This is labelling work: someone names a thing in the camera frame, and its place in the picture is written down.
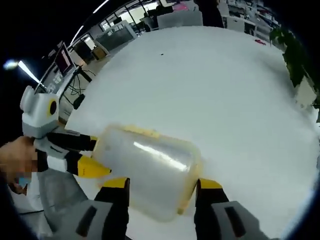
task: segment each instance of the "fluorescent light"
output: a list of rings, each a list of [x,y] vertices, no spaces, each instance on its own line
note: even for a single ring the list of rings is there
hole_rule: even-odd
[[[40,83],[39,79],[29,70],[29,68],[25,65],[23,61],[19,61],[18,66],[29,75],[30,78],[35,80],[37,83]]]
[[[3,68],[5,70],[12,70],[12,69],[15,69],[16,67],[18,67],[18,62],[12,59],[6,61],[5,64],[3,64]]]
[[[102,6],[105,5],[107,2],[109,2],[109,0],[105,0],[100,6],[98,6],[97,9],[93,11],[93,14],[95,14],[96,12],[98,12],[98,10],[99,10],[100,8],[102,8]]]
[[[82,29],[83,27],[84,27],[84,26],[82,25],[82,26],[79,28],[79,30],[76,32],[76,34],[74,35],[72,41],[70,42],[69,47],[74,43],[76,37],[78,36],[78,34],[80,33],[80,31],[81,31],[81,29]]]

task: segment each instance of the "plastic container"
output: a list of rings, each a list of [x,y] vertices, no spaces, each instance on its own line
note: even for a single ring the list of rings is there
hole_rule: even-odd
[[[192,143],[132,125],[109,125],[93,158],[114,176],[130,178],[130,207],[160,222],[183,214],[202,169]]]

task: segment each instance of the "monitor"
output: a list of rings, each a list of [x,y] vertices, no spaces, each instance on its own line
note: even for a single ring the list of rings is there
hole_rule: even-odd
[[[116,18],[114,21],[113,21],[113,24],[116,25],[118,23],[122,22],[122,18],[121,17],[118,17]]]
[[[63,76],[67,75],[68,72],[75,66],[65,43],[61,45],[55,56],[54,62]]]

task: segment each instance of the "cable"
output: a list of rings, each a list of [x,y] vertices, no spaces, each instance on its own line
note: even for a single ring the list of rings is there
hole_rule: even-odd
[[[37,214],[37,213],[41,213],[44,210],[39,210],[39,211],[28,211],[28,212],[24,212],[24,213],[20,213],[20,215],[28,215],[28,214]]]
[[[74,96],[74,95],[79,95],[80,96],[80,92],[79,92],[79,89],[76,89],[76,88],[72,88],[71,86],[68,87],[70,90],[71,90],[71,96]]]
[[[79,83],[79,91],[80,91],[80,95],[81,95],[81,86],[80,86],[80,79],[79,76],[77,75],[76,78],[78,79],[78,83]]]
[[[65,94],[63,94],[63,96],[65,97],[65,99],[66,99],[72,106],[74,106],[74,105],[72,104],[72,102],[70,102],[70,100],[66,97]]]
[[[90,73],[92,73],[94,76],[96,76],[92,71],[90,71],[90,70],[83,70],[84,72],[90,72]]]
[[[75,89],[75,78],[72,79],[72,86],[68,86],[69,89],[71,89],[71,95],[76,95],[74,94],[74,92],[76,92],[76,89]]]
[[[81,91],[85,91],[86,89],[84,89],[84,88],[81,88],[81,89],[78,89],[78,88],[72,88],[72,87],[68,87],[70,90],[72,90],[72,91],[76,91],[76,94],[77,93],[79,93],[80,92],[80,90]]]

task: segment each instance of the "white table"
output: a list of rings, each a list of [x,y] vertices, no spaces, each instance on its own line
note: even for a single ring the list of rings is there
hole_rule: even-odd
[[[294,103],[282,53],[253,36],[205,26],[144,33],[104,66],[67,128],[98,136],[134,124],[195,143],[202,176],[222,184],[279,237],[308,194],[319,143]],[[89,198],[95,180],[78,179]],[[127,235],[195,240],[193,217],[157,223],[130,209]]]

